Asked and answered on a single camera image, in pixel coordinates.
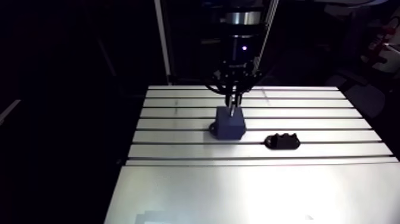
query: black object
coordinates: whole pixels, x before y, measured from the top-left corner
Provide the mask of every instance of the black object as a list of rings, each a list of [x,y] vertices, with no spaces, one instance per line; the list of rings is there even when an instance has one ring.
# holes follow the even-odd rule
[[[246,123],[240,107],[231,116],[227,107],[217,107],[215,122],[210,124],[210,133],[218,140],[240,140],[246,132]]]
[[[299,148],[300,140],[296,134],[275,134],[268,136],[264,141],[264,145],[271,150],[295,150]]]

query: white table surface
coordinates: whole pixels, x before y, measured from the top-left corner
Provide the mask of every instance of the white table surface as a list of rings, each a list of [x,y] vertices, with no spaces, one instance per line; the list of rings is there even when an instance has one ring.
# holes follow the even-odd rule
[[[221,96],[150,86],[105,223],[399,223],[400,163],[335,87],[258,86],[248,131],[207,131]],[[296,133],[297,150],[261,143]]]

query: red object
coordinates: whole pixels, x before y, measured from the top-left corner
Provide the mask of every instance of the red object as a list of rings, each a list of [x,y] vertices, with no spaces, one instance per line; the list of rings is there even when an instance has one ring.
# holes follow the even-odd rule
[[[396,34],[396,28],[399,26],[400,19],[399,17],[393,17],[390,22],[394,19],[397,19],[397,25],[388,26],[387,24],[381,27],[375,39],[369,44],[368,49],[365,51],[365,53],[363,53],[362,60],[369,66],[372,67],[378,62],[386,62],[386,59],[380,57],[379,54],[382,50],[388,50],[385,46],[385,43],[388,43]]]

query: dark wall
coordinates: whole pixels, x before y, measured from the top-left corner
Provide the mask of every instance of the dark wall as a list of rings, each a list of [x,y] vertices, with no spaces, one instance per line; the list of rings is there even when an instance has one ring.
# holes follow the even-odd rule
[[[22,99],[0,126],[2,223],[103,222],[140,110],[125,96],[165,83],[151,2],[2,2],[2,85]]]

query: dark blue cube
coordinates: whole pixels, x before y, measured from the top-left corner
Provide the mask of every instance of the dark blue cube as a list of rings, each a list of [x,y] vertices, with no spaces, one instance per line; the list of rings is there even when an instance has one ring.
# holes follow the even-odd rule
[[[246,133],[246,123],[240,107],[229,116],[227,107],[217,107],[215,122],[210,125],[210,132],[218,140],[240,140]]]

